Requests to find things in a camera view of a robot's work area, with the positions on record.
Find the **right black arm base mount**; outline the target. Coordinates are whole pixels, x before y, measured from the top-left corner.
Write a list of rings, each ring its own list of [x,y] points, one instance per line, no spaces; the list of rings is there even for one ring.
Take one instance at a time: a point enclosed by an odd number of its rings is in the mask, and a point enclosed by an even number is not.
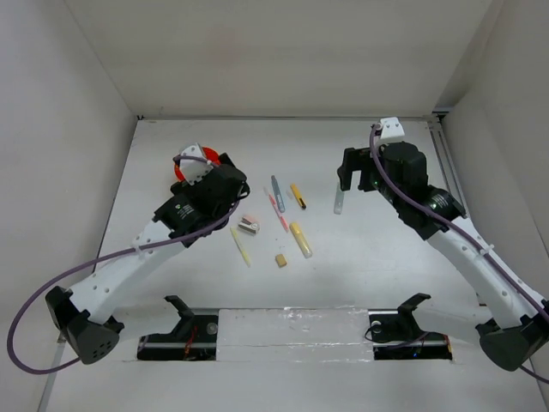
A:
[[[449,338],[423,331],[413,318],[413,311],[430,298],[429,294],[419,293],[396,309],[368,312],[364,339],[372,344],[375,361],[453,360]]]

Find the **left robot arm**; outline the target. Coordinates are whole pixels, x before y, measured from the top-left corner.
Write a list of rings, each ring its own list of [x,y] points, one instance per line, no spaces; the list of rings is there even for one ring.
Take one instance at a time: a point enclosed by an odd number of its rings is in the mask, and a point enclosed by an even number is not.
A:
[[[85,279],[69,288],[55,286],[45,295],[53,323],[85,365],[134,336],[167,335],[178,341],[192,330],[194,313],[177,295],[152,306],[127,307],[125,302],[166,261],[221,230],[250,187],[228,154],[211,159],[199,144],[185,148],[174,163],[183,180],[171,186],[171,196],[132,245],[104,257]]]

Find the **thin pink highlighter pen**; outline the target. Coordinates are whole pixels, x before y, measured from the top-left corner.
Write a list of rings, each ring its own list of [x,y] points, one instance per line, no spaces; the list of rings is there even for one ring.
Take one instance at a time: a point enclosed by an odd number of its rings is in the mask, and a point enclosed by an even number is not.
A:
[[[285,220],[284,216],[282,215],[282,213],[280,212],[279,208],[278,208],[278,205],[275,201],[275,198],[269,193],[268,189],[266,187],[263,187],[263,191],[264,191],[264,194],[268,197],[273,209],[274,209],[274,212],[278,218],[278,220],[280,221],[283,229],[289,233],[289,226],[287,224],[287,221]]]

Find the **thin yellow highlighter pen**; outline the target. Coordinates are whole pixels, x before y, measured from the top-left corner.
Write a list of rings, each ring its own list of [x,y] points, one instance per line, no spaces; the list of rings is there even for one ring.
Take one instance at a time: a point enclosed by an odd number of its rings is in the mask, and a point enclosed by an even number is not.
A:
[[[248,255],[247,251],[245,250],[244,245],[242,244],[242,242],[241,242],[241,240],[238,236],[237,230],[234,227],[231,227],[230,231],[231,231],[232,238],[235,242],[235,245],[238,248],[239,253],[241,254],[245,264],[250,268],[251,267],[250,257]]]

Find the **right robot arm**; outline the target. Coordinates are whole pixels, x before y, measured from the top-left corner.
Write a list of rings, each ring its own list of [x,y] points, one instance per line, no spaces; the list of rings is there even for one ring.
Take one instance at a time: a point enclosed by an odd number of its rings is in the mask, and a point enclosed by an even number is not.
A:
[[[354,172],[359,189],[380,193],[399,219],[440,252],[474,289],[483,306],[436,306],[417,293],[400,304],[396,327],[406,339],[437,332],[479,346],[498,367],[514,372],[548,342],[548,301],[497,255],[446,190],[430,185],[427,160],[408,142],[347,148],[337,169],[342,191]]]

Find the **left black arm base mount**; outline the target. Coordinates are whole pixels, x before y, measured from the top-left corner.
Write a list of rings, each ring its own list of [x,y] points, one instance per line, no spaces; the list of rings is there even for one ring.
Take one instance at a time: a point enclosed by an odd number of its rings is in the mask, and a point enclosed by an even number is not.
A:
[[[219,330],[219,309],[191,309],[178,296],[165,300],[178,313],[178,322],[165,334],[140,338],[139,361],[215,361]]]

